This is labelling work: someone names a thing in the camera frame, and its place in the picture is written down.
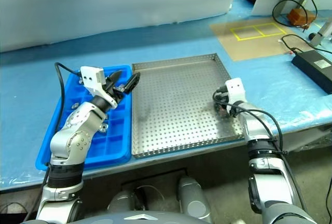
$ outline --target stainless steel tray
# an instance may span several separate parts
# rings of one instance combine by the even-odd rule
[[[132,154],[139,158],[242,138],[214,91],[230,79],[217,54],[133,64]]]

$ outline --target white wall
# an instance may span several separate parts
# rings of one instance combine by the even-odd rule
[[[228,11],[232,0],[0,0],[1,51]]]

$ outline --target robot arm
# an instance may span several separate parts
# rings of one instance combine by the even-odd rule
[[[107,78],[102,68],[84,66],[80,72],[93,99],[73,111],[51,140],[49,178],[43,188],[38,220],[68,223],[79,218],[82,173],[92,137],[105,120],[106,113],[118,106],[124,94],[130,93],[140,78],[139,73],[134,74],[126,85],[116,87],[121,71]]]
[[[264,224],[315,223],[304,210],[295,205],[297,194],[293,190],[281,152],[269,135],[271,131],[244,111],[259,109],[247,102],[241,79],[228,80],[226,86],[216,93],[214,99],[221,102],[231,116],[239,116],[242,124],[252,172],[248,187],[252,210],[262,214]],[[262,113],[255,112],[255,115],[268,126]]]

